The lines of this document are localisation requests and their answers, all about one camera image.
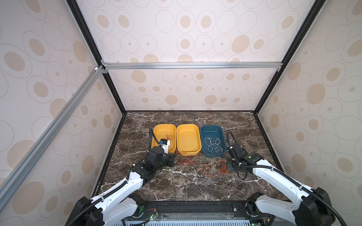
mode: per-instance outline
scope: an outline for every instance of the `enclosure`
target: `enclosure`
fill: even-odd
[[[158,124],[231,131],[361,224],[361,0],[3,0],[0,56],[1,226],[64,226]],[[286,199],[179,146],[151,205]]]

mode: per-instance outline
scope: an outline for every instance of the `ventilation grille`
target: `ventilation grille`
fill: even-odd
[[[127,221],[126,226],[142,223],[142,221]],[[248,220],[223,220],[223,221],[152,221],[147,226],[250,226]]]

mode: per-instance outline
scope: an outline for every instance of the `metal bracket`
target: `metal bracket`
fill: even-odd
[[[103,59],[101,59],[101,63],[102,63],[102,65],[107,65],[108,64],[108,62],[105,62]]]
[[[108,73],[108,70],[106,70],[106,69],[103,68],[103,69],[101,70],[101,72],[102,72],[102,74],[107,74],[107,73]]]
[[[282,62],[190,62],[190,63],[106,63],[106,69],[206,69],[206,68],[280,68]]]

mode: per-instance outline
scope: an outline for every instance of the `plastic bin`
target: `plastic bin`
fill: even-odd
[[[199,128],[195,124],[177,127],[177,149],[183,156],[197,155],[201,150]]]
[[[201,127],[201,144],[202,152],[207,157],[221,157],[227,151],[223,129],[217,125],[204,125]]]
[[[153,133],[158,141],[167,139],[171,141],[168,147],[168,153],[174,153],[176,150],[176,126],[172,124],[158,124],[154,127]],[[156,141],[152,139],[152,147],[158,146]]]

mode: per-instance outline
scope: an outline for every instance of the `yellow plastic bin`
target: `yellow plastic bin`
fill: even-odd
[[[177,149],[183,156],[197,155],[201,150],[199,128],[195,124],[182,124],[177,127]]]
[[[158,124],[153,129],[158,141],[161,139],[167,139],[171,141],[170,146],[168,147],[168,153],[174,153],[176,150],[176,126],[172,124]],[[152,147],[158,146],[156,141],[152,139]]]

